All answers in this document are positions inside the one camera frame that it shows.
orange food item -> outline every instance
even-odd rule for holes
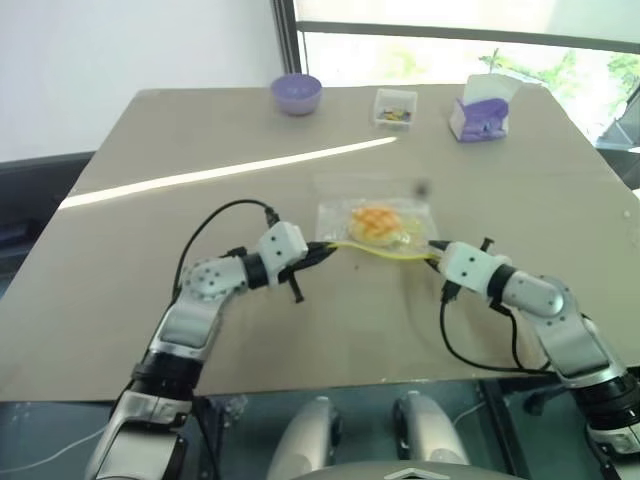
[[[389,207],[362,207],[351,213],[349,235],[358,242],[376,247],[387,247],[403,237],[400,217]]]

white box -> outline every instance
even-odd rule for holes
[[[379,88],[373,105],[373,122],[376,126],[396,127],[408,129],[416,117],[418,110],[418,92],[410,90],[391,90]],[[385,118],[394,116],[395,112],[402,113],[398,119]]]

plastic bag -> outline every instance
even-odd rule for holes
[[[421,255],[438,239],[429,205],[412,198],[349,199],[320,203],[316,236],[381,253]]]

beige tabletop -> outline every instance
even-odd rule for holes
[[[326,89],[304,118],[278,113],[267,90],[140,93],[0,301],[0,400],[115,398],[167,305],[182,246],[222,203],[262,199],[313,239],[319,202],[411,197],[425,179],[441,237],[490,236],[519,267],[563,278],[623,360],[640,363],[638,199],[542,88],[522,88],[509,136],[481,144],[448,130],[462,86],[411,88],[409,132],[371,124],[375,88]],[[189,259],[251,248],[264,230],[259,209],[237,207]],[[284,286],[232,302],[199,393],[494,375],[446,352],[442,279],[421,262],[339,251],[299,283],[299,305]],[[508,320],[470,293],[449,315],[459,350],[512,366]],[[520,323],[524,361],[538,366]]]

purple bowl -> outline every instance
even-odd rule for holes
[[[280,110],[289,115],[307,115],[313,112],[322,97],[320,80],[311,75],[292,73],[276,78],[271,93]]]

